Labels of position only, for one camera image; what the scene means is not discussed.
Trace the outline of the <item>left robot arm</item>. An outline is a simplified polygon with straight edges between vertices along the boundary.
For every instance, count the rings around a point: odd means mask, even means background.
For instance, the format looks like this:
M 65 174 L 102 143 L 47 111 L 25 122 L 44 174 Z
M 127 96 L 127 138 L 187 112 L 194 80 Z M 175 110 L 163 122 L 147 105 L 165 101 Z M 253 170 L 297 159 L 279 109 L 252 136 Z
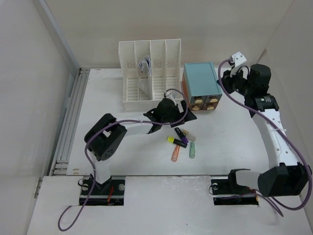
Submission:
M 84 137 L 85 151 L 92 153 L 96 159 L 96 162 L 91 164 L 92 188 L 98 194 L 104 194 L 109 190 L 111 174 L 108 170 L 101 173 L 97 165 L 113 156 L 124 137 L 153 134 L 162 126 L 177 129 L 180 125 L 196 119 L 196 115 L 189 109 L 185 100 L 176 103 L 168 97 L 163 98 L 155 108 L 136 119 L 118 120 L 110 113 L 104 114 Z

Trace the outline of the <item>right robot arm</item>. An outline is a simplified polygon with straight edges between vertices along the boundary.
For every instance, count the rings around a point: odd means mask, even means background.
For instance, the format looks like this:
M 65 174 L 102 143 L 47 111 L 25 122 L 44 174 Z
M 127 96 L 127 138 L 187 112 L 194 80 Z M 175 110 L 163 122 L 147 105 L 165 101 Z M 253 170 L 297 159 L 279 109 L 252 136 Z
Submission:
M 268 66 L 255 64 L 244 76 L 241 67 L 233 62 L 231 69 L 219 75 L 217 83 L 227 96 L 237 92 L 245 101 L 239 105 L 248 109 L 256 124 L 266 152 L 269 169 L 259 174 L 257 187 L 263 196 L 296 196 L 305 186 L 307 195 L 313 189 L 312 171 L 299 150 L 287 138 L 282 127 L 279 105 L 268 93 L 271 70 Z

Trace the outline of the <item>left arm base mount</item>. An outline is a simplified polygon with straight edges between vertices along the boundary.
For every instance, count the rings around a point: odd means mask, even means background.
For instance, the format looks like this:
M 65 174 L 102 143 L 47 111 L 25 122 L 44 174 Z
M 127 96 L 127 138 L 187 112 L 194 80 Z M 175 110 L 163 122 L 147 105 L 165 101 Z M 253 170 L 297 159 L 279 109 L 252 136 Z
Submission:
M 82 206 L 90 192 L 93 176 L 82 178 L 78 181 L 81 188 L 79 205 Z M 112 176 L 103 185 L 95 184 L 86 206 L 123 206 L 125 193 L 125 176 Z

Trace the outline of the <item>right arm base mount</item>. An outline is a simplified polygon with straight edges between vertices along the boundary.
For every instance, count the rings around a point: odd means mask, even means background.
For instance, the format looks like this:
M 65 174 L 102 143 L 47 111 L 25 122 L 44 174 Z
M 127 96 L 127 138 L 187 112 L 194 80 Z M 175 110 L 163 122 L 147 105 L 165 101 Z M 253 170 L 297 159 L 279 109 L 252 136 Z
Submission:
M 236 173 L 242 170 L 248 169 L 232 169 L 227 175 L 210 177 L 209 193 L 215 206 L 259 205 L 255 191 L 237 183 Z

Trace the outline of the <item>white Canon manual booklet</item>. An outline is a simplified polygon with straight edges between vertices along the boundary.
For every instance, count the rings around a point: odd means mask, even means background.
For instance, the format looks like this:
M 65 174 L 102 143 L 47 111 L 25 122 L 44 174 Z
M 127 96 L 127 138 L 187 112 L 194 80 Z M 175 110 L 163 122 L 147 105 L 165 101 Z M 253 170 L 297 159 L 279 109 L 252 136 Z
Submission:
M 138 68 L 143 74 L 143 79 L 139 82 L 139 88 L 148 96 L 152 98 L 152 61 L 151 56 L 146 55 L 139 63 Z

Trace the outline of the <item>drawer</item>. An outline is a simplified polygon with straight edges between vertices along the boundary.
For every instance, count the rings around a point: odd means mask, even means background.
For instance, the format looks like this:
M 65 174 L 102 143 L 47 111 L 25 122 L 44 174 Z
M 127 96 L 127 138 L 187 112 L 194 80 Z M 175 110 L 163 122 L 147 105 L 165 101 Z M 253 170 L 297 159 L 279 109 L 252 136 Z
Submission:
M 218 103 L 222 97 L 222 94 L 208 95 L 205 99 L 205 103 Z

